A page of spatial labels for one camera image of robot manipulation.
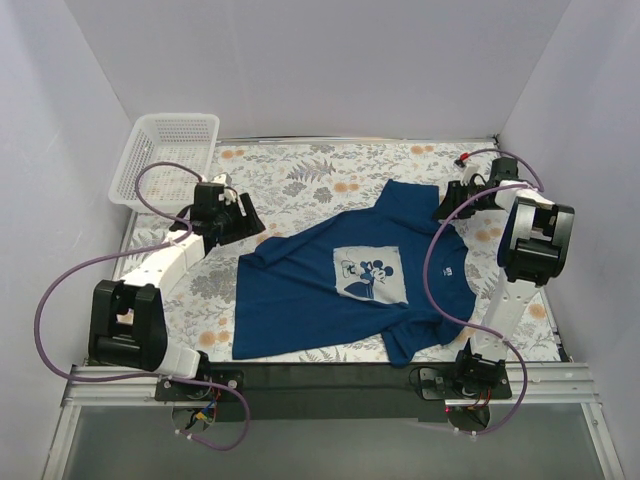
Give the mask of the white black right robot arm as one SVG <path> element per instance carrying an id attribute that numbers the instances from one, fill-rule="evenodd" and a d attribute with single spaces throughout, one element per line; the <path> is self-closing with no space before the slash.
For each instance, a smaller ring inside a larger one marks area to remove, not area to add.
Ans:
<path id="1" fill-rule="evenodd" d="M 445 197 L 433 214 L 437 220 L 469 219 L 485 210 L 508 213 L 497 250 L 499 278 L 482 319 L 482 328 L 457 354 L 451 386 L 464 397 L 507 390 L 506 359 L 510 340 L 527 306 L 550 279 L 562 272 L 568 254 L 575 210 L 545 199 L 542 183 L 521 178 L 520 157 L 496 150 L 489 177 L 477 183 L 478 168 L 463 154 L 455 165 L 464 170 L 461 180 L 447 184 Z"/>

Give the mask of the blue printed t-shirt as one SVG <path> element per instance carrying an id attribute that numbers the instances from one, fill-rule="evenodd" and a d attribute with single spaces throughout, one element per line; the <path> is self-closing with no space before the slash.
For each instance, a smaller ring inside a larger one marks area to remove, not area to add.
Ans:
<path id="1" fill-rule="evenodd" d="M 437 187 L 388 181 L 376 203 L 240 256 L 232 357 L 248 360 L 355 343 L 374 335 L 390 363 L 447 345 L 476 295 L 468 249 L 432 214 Z"/>

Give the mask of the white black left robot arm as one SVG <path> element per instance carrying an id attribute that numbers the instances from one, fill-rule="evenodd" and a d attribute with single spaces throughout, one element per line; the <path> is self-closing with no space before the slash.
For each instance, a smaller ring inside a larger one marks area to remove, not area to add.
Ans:
<path id="1" fill-rule="evenodd" d="M 178 378 L 178 387 L 193 400 L 213 386 L 200 367 L 201 354 L 169 339 L 163 296 L 210 251 L 265 230 L 251 197 L 219 182 L 199 182 L 190 205 L 172 215 L 165 248 L 117 281 L 94 289 L 89 357 L 102 364 L 135 368 Z"/>

